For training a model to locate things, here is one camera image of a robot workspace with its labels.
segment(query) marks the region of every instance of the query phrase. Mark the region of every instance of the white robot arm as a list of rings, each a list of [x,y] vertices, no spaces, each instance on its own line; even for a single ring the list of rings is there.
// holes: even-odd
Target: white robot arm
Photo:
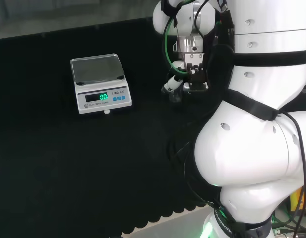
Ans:
[[[169,4],[172,7],[176,7],[181,1],[170,0]],[[196,19],[196,25],[203,35],[208,34],[215,26],[216,10],[210,5],[206,4],[197,15],[197,11],[200,6],[204,3],[204,0],[193,1],[191,4],[184,5],[180,8],[176,15],[177,25],[174,27],[171,24],[168,35],[176,35],[177,41],[173,46],[173,51],[178,52],[181,61],[176,61],[173,66],[177,69],[181,69],[190,73],[190,75],[196,74],[197,77],[203,78],[202,84],[193,82],[192,78],[189,83],[185,83],[183,86],[184,91],[206,91],[208,89],[206,75],[206,68],[202,66],[204,49],[203,49],[203,38],[199,35],[196,30],[194,20]],[[159,2],[155,7],[153,14],[153,24],[156,31],[163,34],[167,24],[169,23],[169,17],[161,11],[162,4]],[[164,92],[173,93],[178,87],[181,86],[183,80],[181,77],[170,78],[169,81],[164,85]]]
[[[296,63],[287,64],[282,59],[282,54],[306,53],[306,0],[227,0],[227,4],[235,25],[235,54],[249,59],[234,66],[229,89],[279,110],[306,85],[306,61],[298,57]],[[181,36],[193,32],[192,5],[178,12]],[[200,20],[203,34],[214,27],[211,6],[206,6]],[[155,29],[161,33],[167,20],[157,6]],[[251,56],[264,60],[251,65]],[[279,60],[266,63],[270,56]],[[306,157],[306,112],[290,114],[301,129]],[[263,120],[223,101],[196,141],[195,160],[201,175],[208,183],[222,187],[220,201],[236,222],[269,229],[256,234],[259,238],[274,237],[266,226],[272,212],[303,185],[298,137],[294,123],[284,114],[273,121]],[[220,213],[208,216],[203,237],[232,235]]]

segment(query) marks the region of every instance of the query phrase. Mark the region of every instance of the black cable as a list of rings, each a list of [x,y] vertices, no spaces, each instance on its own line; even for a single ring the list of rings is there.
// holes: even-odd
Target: black cable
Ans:
[[[178,27],[177,26],[176,26],[176,31],[177,31],[177,39],[178,39],[179,38],[179,33],[178,33]],[[183,59],[183,62],[184,62],[184,68],[187,68],[186,60],[184,58],[184,55],[182,53],[182,50],[181,50],[180,46],[179,46],[179,50],[181,52],[181,56],[182,56],[182,59]]]
[[[178,156],[178,154],[179,154],[186,146],[188,146],[190,143],[191,143],[191,141],[187,142],[186,145],[184,145],[182,148],[180,148],[180,149],[176,152],[176,154],[174,154],[174,155],[171,157],[170,161],[174,160],[174,159]]]
[[[297,134],[298,134],[298,140],[299,140],[299,144],[300,144],[301,156],[302,156],[303,177],[304,177],[304,202],[303,202],[303,208],[302,208],[301,214],[300,214],[300,216],[297,220],[297,224],[296,224],[294,234],[293,234],[293,237],[296,237],[299,225],[302,221],[302,218],[304,216],[304,212],[306,210],[306,159],[305,159],[305,151],[304,151],[302,133],[301,133],[301,130],[300,130],[300,127],[299,127],[297,121],[289,113],[287,113],[287,112],[282,112],[282,113],[284,115],[286,115],[289,119],[291,119],[292,122],[294,123],[295,127],[296,127]]]
[[[298,203],[297,203],[297,206],[296,206],[296,208],[295,208],[295,211],[294,211],[294,213],[293,213],[293,215],[287,220],[287,221],[285,221],[285,222],[281,222],[280,220],[279,220],[279,225],[278,226],[273,226],[272,225],[272,228],[273,229],[276,229],[276,228],[280,228],[280,227],[285,227],[288,223],[290,223],[290,222],[292,222],[293,220],[294,220],[294,218],[297,216],[297,213],[298,213],[298,211],[299,211],[299,208],[300,208],[300,206],[301,206],[301,201],[302,201],[302,197],[303,197],[303,188],[301,188],[301,191],[300,191],[300,196],[299,196],[299,198],[298,198]]]
[[[168,156],[168,160],[171,161],[172,159],[174,159],[171,151],[170,151],[170,147],[172,145],[172,142],[175,140],[176,136],[178,136],[178,134],[180,132],[182,132],[183,130],[189,128],[190,126],[195,125],[196,123],[201,123],[203,122],[204,119],[207,119],[208,117],[210,117],[219,107],[219,105],[221,104],[221,100],[219,101],[219,103],[217,103],[211,110],[207,111],[206,113],[204,113],[201,117],[195,119],[194,121],[188,122],[185,125],[182,125],[169,139],[169,142],[167,143],[167,156]],[[173,145],[173,153],[175,153],[176,148],[175,145]]]
[[[186,180],[186,183],[187,183],[189,189],[191,190],[191,192],[192,192],[200,201],[202,201],[203,204],[209,205],[210,207],[214,208],[214,207],[213,207],[213,204],[211,204],[211,203],[209,203],[209,202],[206,202],[202,197],[200,197],[200,195],[199,195],[196,191],[194,191],[194,190],[192,189],[192,187],[191,187],[189,181],[186,179],[186,161],[187,161],[187,158],[191,155],[191,151],[192,151],[192,150],[190,150],[190,151],[188,152],[188,154],[187,154],[187,156],[185,157],[185,160],[184,160],[184,179]]]
[[[282,222],[281,220],[279,220],[277,217],[274,217],[274,220],[277,221],[277,223],[280,223],[280,224],[283,223],[283,222]],[[284,225],[284,226],[280,226],[280,227],[287,227],[287,228],[292,229],[292,230],[295,230],[295,229],[296,229],[296,227],[291,226],[291,225]],[[306,228],[305,228],[305,227],[300,226],[300,228],[301,228],[301,229],[298,230],[299,233],[306,233]]]
[[[292,230],[289,230],[289,229],[279,229],[280,230],[280,234],[284,234],[284,233],[291,233],[293,232]],[[299,238],[302,238],[302,237],[305,237],[305,236],[301,236],[302,234],[305,234],[304,232],[298,232],[300,235],[298,235]]]
[[[197,11],[196,17],[194,18],[194,26],[197,30],[197,32],[199,33],[199,35],[204,39],[204,35],[201,33],[200,29],[197,26],[197,18],[202,10],[202,8],[209,2],[209,0],[204,1],[204,3],[200,6],[200,8]]]

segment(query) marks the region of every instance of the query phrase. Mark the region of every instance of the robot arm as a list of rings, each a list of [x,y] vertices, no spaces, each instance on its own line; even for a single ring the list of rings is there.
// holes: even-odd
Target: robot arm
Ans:
[[[169,17],[161,10],[165,3],[166,0],[159,2],[153,14],[154,27],[160,34],[163,34],[169,22]],[[204,3],[204,0],[200,2],[194,1],[191,4],[182,6],[176,14],[176,27],[171,24],[168,31],[168,35],[177,36],[173,51],[178,52],[181,61],[173,63],[173,66],[189,73],[189,75],[186,75],[189,80],[183,85],[183,90],[189,92],[206,91],[208,89],[206,67],[203,67],[203,38],[196,31],[194,19],[197,19],[196,23],[200,32],[206,35],[214,28],[218,12],[210,4],[206,4],[196,17],[202,3]],[[170,0],[169,4],[174,7],[179,4],[179,1]],[[170,78],[162,88],[162,92],[168,92],[170,96],[174,97],[175,90],[182,85],[183,81],[183,77]]]
[[[235,53],[254,57],[256,54],[264,56],[264,54],[306,51],[306,0],[300,3],[304,7],[291,0],[228,1],[235,24]],[[278,110],[293,100],[304,85],[306,85],[306,63],[263,67],[247,65],[234,66],[229,89],[241,92]],[[243,182],[266,182],[273,176],[282,178],[282,176],[292,176],[291,173],[297,173],[296,169],[292,171],[290,168],[300,166],[301,160],[299,157],[290,159],[294,155],[291,155],[290,151],[288,154],[289,142],[286,143],[283,133],[277,140],[279,142],[275,140],[275,135],[278,135],[273,133],[273,127],[279,128],[279,125],[262,121],[248,112],[230,106],[232,105],[222,102],[217,113],[202,130],[197,140],[196,161],[204,178],[213,184],[227,186]],[[221,131],[221,123],[229,125],[230,130]],[[270,132],[270,136],[274,137],[272,147],[265,144],[267,138],[262,141],[260,139],[268,136]],[[299,146],[296,147],[295,154],[299,156]],[[247,160],[249,156],[256,159]],[[237,168],[229,170],[230,163],[238,165],[237,168],[241,170]],[[260,167],[265,171],[264,173],[253,173]],[[248,176],[245,176],[246,180],[241,173],[245,168],[249,172]]]

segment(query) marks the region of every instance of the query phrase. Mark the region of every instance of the screw hole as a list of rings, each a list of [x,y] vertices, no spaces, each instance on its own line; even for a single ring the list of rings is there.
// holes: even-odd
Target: screw hole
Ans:
[[[244,75],[244,77],[247,77],[247,78],[254,78],[255,77],[255,74],[253,72],[245,72],[243,75]]]
[[[222,127],[223,130],[230,130],[229,125],[227,125],[225,123],[221,123],[220,126]]]
[[[297,139],[297,137],[296,137],[295,135],[293,135],[293,143],[294,143],[295,145],[298,145],[298,144],[299,144],[299,141],[298,141],[298,139]]]

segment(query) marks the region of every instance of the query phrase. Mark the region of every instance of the green cable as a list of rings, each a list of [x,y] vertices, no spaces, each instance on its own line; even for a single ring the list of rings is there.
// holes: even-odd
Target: green cable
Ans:
[[[179,71],[178,69],[175,68],[175,66],[173,66],[171,60],[169,59],[169,56],[168,56],[168,51],[167,51],[167,36],[168,36],[168,32],[169,32],[169,29],[170,29],[170,26],[172,24],[173,20],[171,20],[167,26],[167,29],[166,29],[166,33],[165,33],[165,55],[166,55],[166,58],[167,58],[167,61],[169,63],[169,65],[173,68],[174,71],[176,71],[177,73],[180,73],[180,74],[188,74],[188,72],[182,72],[182,71]]]
[[[196,0],[191,0],[191,1],[184,1],[184,4],[191,4],[191,3],[193,3],[194,1],[196,1]]]

